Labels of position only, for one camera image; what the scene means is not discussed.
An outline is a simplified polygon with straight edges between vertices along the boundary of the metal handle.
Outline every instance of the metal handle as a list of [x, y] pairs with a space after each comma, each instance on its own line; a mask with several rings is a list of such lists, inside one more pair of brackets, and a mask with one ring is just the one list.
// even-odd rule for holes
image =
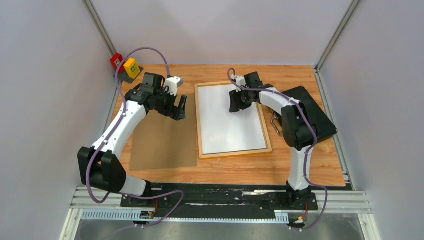
[[276, 124], [274, 123], [274, 120], [276, 120], [276, 119], [278, 119], [277, 118], [277, 116], [274, 114], [274, 116], [271, 118], [271, 124], [272, 124], [272, 126], [274, 127], [274, 129], [275, 129], [275, 131], [277, 132], [277, 134], [279, 135], [279, 136], [282, 136], [283, 135], [283, 133], [282, 132], [280, 132], [280, 130], [278, 129], [278, 127], [276, 126]]

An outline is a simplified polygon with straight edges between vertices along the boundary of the gray wall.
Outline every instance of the gray wall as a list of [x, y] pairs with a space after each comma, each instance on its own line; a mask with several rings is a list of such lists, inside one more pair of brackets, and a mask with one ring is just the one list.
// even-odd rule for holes
[[77, 152], [103, 130], [110, 55], [82, 1], [0, 3], [0, 239], [59, 238]]
[[422, 239], [422, 0], [364, 0], [322, 70], [348, 169], [384, 240]]
[[[174, 64], [314, 65], [351, 0], [93, 0], [118, 52]], [[138, 52], [144, 63], [162, 63]]]

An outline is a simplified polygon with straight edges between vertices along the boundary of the wooden frame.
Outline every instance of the wooden frame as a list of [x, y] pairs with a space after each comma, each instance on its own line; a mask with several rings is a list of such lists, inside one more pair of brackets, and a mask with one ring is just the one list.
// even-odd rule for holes
[[210, 86], [230, 85], [230, 84], [232, 84], [232, 83], [228, 82], [228, 81], [219, 81], [219, 82], [198, 83], [198, 84], [194, 85], [194, 98], [195, 98], [195, 101], [196, 101], [197, 143], [198, 143], [198, 149], [199, 149], [199, 159], [224, 158], [224, 157], [230, 157], [230, 156], [269, 153], [269, 152], [273, 151], [273, 148], [271, 147], [270, 135], [268, 134], [267, 124], [265, 122], [264, 112], [262, 110], [262, 107], [259, 104], [256, 103], [257, 112], [259, 114], [259, 119], [260, 119], [260, 125], [262, 127], [263, 137], [265, 138], [266, 148], [255, 149], [255, 150], [243, 150], [243, 151], [231, 151], [231, 152], [203, 154], [202, 128], [201, 128], [201, 125], [200, 125], [199, 87], [210, 87]]

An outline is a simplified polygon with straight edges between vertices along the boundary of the gray floor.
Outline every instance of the gray floor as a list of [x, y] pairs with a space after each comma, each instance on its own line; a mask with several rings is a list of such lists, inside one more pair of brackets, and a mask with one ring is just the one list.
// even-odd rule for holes
[[[309, 224], [317, 216], [309, 214]], [[304, 232], [281, 224], [162, 222], [146, 229], [127, 229], [108, 238], [130, 225], [128, 221], [84, 220], [80, 236], [82, 240], [364, 240], [358, 215], [331, 213]]]

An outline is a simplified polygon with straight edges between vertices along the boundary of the red block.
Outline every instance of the red block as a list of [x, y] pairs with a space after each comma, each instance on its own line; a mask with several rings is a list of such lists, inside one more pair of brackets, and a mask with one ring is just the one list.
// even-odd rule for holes
[[[112, 64], [113, 68], [116, 69], [118, 68], [119, 64], [124, 60], [124, 58], [122, 57], [121, 54], [117, 53], [115, 54], [111, 59], [110, 59], [110, 63]], [[122, 66], [119, 69], [118, 73], [122, 73], [124, 71], [124, 65], [122, 64]]]

